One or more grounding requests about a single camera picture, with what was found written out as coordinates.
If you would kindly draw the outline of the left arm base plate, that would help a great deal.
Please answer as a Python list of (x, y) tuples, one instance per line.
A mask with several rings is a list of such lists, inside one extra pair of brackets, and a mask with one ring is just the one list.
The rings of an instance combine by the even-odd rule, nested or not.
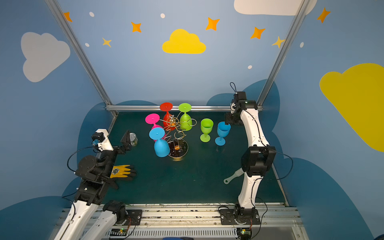
[(101, 224), (114, 224), (116, 226), (138, 226), (142, 218), (142, 210), (119, 210), (116, 213), (103, 211), (99, 217)]

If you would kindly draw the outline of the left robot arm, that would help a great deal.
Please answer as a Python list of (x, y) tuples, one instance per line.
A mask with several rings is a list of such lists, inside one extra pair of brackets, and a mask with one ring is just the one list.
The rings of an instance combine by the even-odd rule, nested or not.
[(56, 240), (101, 240), (113, 225), (128, 219), (124, 203), (109, 201), (96, 222), (87, 232), (84, 231), (108, 189), (117, 190), (117, 180), (132, 181), (137, 175), (133, 165), (115, 164), (118, 155), (124, 155), (133, 147), (130, 131), (123, 135), (120, 146), (111, 144), (106, 129), (96, 130), (92, 140), (92, 148), (98, 150), (100, 156), (88, 155), (78, 163), (75, 175), (81, 178), (81, 184), (68, 216), (55, 236)]

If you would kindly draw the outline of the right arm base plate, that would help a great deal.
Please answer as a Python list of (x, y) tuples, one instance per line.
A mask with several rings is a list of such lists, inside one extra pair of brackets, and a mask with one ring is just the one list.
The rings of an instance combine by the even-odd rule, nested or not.
[(220, 209), (222, 225), (260, 225), (261, 217), (255, 209)]

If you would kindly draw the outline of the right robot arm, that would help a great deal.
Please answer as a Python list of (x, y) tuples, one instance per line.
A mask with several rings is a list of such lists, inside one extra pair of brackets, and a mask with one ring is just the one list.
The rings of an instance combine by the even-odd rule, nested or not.
[(276, 149), (270, 146), (263, 133), (254, 100), (248, 100), (245, 92), (235, 92), (230, 108), (225, 123), (244, 126), (248, 140), (248, 148), (241, 158), (244, 181), (235, 205), (234, 219), (239, 225), (259, 224), (261, 221), (255, 207), (257, 192), (272, 167)]

